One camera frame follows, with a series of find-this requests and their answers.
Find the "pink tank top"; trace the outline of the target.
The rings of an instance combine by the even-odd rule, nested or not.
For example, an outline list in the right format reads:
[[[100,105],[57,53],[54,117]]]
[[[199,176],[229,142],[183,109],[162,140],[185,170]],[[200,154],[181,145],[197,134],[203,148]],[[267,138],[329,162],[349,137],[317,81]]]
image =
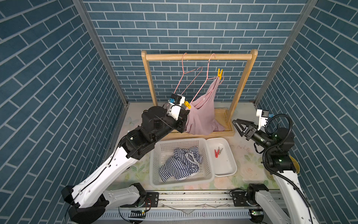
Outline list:
[[[214,111],[214,99],[220,82],[220,79],[215,77],[208,91],[192,102],[186,122],[186,133],[209,135],[225,130],[225,127],[215,119]]]

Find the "red clothespin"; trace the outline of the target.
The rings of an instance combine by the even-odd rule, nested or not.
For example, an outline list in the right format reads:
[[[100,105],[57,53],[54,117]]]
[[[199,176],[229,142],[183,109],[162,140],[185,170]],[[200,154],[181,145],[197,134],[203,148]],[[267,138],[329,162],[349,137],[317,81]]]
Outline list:
[[[215,149],[214,153],[215,153],[215,157],[218,158],[218,156],[220,154],[220,149]]]

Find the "blue white striped tank top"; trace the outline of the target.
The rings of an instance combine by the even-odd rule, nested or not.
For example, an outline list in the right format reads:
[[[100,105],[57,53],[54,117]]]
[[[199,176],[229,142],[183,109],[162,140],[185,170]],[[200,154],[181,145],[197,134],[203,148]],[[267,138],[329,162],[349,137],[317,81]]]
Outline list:
[[[163,182],[169,178],[175,180],[185,180],[190,176],[200,172],[200,165],[203,156],[199,152],[198,147],[177,148],[163,166],[159,169],[159,176]]]

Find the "pink hanger with pink top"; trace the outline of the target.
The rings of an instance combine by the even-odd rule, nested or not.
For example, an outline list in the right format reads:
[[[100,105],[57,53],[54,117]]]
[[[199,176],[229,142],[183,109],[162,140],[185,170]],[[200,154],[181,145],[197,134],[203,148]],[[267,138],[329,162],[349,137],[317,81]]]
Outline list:
[[[212,77],[212,78],[209,78],[209,66],[210,66],[210,61],[211,61],[211,58],[214,57],[216,58],[216,55],[213,53],[209,60],[208,60],[208,66],[207,66],[207,72],[206,72],[206,80],[204,81],[203,85],[200,87],[200,89],[198,90],[198,92],[196,93],[196,95],[194,96],[194,98],[192,99],[192,101],[190,102],[190,105],[191,105],[191,109],[195,107],[195,105],[193,105],[193,103],[195,103],[195,98],[197,97],[197,95],[200,93],[200,91],[202,90],[202,88],[206,85],[207,81],[208,80],[211,80],[213,79],[213,83],[212,85],[209,87],[208,89],[208,92],[205,93],[203,96],[200,97],[201,101],[197,100],[197,105],[201,105],[201,104],[205,104],[205,102],[208,102],[209,99],[212,99],[214,100],[215,96],[216,96],[216,92],[217,92],[217,89],[218,89],[218,86],[223,82],[224,80],[224,77],[219,80],[218,76],[216,77]]]

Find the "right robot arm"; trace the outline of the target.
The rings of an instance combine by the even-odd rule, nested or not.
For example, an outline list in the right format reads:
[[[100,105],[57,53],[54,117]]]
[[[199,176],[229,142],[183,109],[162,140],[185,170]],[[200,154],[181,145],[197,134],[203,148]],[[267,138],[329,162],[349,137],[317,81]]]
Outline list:
[[[272,133],[262,131],[260,126],[252,121],[235,119],[232,122],[240,136],[263,147],[260,152],[262,165],[279,186],[288,212],[277,204],[264,184],[249,184],[245,195],[247,204],[261,207],[274,224],[317,224],[319,221],[302,190],[297,169],[289,155],[289,150],[295,144],[291,117],[277,114],[269,118],[264,127],[278,118],[285,118],[289,126],[277,126]]]

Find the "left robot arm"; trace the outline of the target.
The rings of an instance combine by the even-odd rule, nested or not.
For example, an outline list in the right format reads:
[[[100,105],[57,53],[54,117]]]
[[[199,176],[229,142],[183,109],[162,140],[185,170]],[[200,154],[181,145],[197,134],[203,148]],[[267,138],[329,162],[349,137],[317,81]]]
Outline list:
[[[72,222],[92,224],[107,210],[144,202],[146,191],[139,183],[115,191],[108,191],[107,188],[173,130],[180,133],[186,130],[190,111],[177,105],[174,109],[178,110],[175,115],[162,106],[152,106],[143,111],[142,124],[119,141],[103,164],[79,184],[62,189],[61,194],[69,204],[68,215]]]

